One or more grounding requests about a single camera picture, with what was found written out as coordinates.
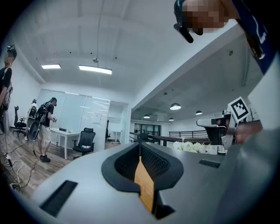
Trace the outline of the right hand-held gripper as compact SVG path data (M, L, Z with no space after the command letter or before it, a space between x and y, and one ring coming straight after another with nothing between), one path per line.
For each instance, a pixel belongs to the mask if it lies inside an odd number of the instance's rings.
M221 141L224 149L228 150L236 142L236 129L241 121L249 116L248 107L242 97L235 99L227 105L222 112L220 126L225 128L221 134Z

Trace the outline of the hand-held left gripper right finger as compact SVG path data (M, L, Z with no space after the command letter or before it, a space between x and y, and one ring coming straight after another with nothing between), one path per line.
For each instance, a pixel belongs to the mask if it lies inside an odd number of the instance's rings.
M173 188L182 177L184 167L179 159L147 143L140 144L140 155L142 164L154 183L151 212L159 220L175 211L163 203L160 191Z

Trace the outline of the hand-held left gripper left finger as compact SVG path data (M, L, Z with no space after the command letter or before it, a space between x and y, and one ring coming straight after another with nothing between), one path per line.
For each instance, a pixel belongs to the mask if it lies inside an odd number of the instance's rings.
M134 182L140 161L140 145L133 143L109 156L101 166L104 179L121 192L140 193L140 186Z

